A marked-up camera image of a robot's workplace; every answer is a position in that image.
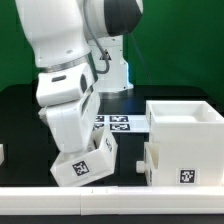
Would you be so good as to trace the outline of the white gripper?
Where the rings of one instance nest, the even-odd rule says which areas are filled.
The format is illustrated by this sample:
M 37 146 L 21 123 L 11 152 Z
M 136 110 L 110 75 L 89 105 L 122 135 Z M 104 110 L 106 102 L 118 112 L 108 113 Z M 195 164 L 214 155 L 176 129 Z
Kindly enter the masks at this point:
M 75 153 L 87 148 L 99 106 L 98 92 L 87 91 L 80 100 L 42 108 L 39 117 L 59 151 Z

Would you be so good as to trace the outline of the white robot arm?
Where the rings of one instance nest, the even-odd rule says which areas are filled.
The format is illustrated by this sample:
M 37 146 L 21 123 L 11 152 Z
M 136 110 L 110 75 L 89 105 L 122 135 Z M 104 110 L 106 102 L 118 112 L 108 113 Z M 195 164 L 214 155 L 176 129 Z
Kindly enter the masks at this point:
M 41 72 L 36 98 L 58 149 L 87 148 L 100 98 L 90 40 L 131 33 L 142 0 L 15 0 Z

